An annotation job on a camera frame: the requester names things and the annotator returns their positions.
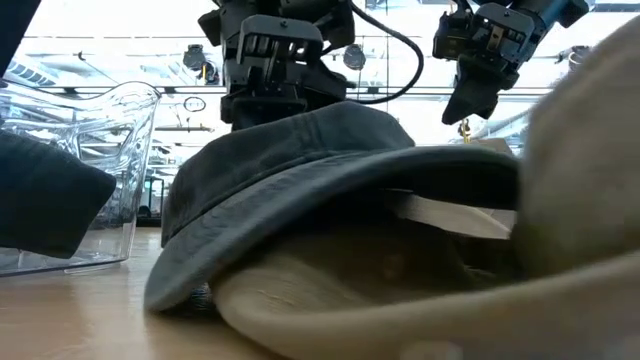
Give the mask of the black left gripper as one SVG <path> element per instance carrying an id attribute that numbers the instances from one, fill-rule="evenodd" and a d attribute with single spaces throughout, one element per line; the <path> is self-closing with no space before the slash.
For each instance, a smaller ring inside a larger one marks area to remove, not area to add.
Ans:
<path id="1" fill-rule="evenodd" d="M 198 24 L 222 48 L 227 93 L 248 96 L 221 99 L 221 120 L 233 131 L 346 99 L 346 78 L 322 57 L 355 42 L 348 1 L 219 1 Z"/>

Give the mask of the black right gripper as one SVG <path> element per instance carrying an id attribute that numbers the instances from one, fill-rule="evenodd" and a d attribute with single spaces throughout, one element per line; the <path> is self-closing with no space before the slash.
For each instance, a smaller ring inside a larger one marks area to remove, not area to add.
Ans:
<path id="1" fill-rule="evenodd" d="M 535 51 L 533 2 L 457 2 L 439 19 L 432 55 L 456 60 L 454 91 L 442 114 L 444 124 L 471 115 L 489 119 L 498 93 L 511 89 L 519 68 Z"/>

